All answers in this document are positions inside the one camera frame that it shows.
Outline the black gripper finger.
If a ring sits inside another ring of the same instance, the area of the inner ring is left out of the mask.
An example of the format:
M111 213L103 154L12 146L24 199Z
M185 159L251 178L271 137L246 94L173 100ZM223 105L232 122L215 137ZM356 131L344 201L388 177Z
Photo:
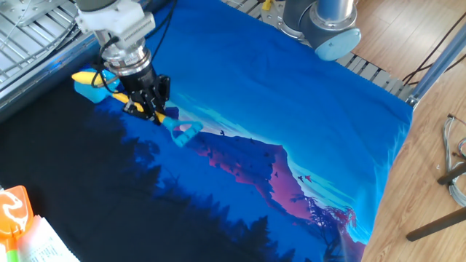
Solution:
M150 120L157 126L162 124L159 118L165 115L165 104L169 100L169 93L150 92L149 93L149 115Z
M125 103L125 106L123 107L123 111L126 114L137 117L139 119L143 119L143 120L153 119L153 116L151 114L146 113L144 111L144 108L141 104L134 102L129 96L127 96L127 102Z

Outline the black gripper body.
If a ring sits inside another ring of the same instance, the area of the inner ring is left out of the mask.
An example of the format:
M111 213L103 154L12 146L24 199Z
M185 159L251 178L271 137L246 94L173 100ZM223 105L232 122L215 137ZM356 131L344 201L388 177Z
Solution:
M171 78L157 74L152 65L146 66L136 74L120 76L119 80L128 94L143 92L161 98L170 97Z

